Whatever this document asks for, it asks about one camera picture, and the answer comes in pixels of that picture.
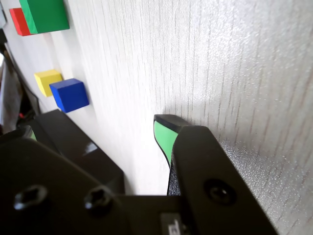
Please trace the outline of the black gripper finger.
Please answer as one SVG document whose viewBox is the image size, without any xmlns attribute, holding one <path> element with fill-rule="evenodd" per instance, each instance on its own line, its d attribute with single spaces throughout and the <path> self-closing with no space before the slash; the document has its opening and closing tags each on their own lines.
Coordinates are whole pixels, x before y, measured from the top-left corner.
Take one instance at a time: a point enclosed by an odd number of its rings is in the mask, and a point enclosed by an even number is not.
<svg viewBox="0 0 313 235">
<path fill-rule="evenodd" d="M 125 235 L 107 187 L 69 160 L 16 130 L 0 138 L 3 235 Z"/>
<path fill-rule="evenodd" d="M 170 114 L 154 116 L 154 138 L 170 168 L 193 235 L 274 235 L 276 230 L 212 132 Z"/>
</svg>

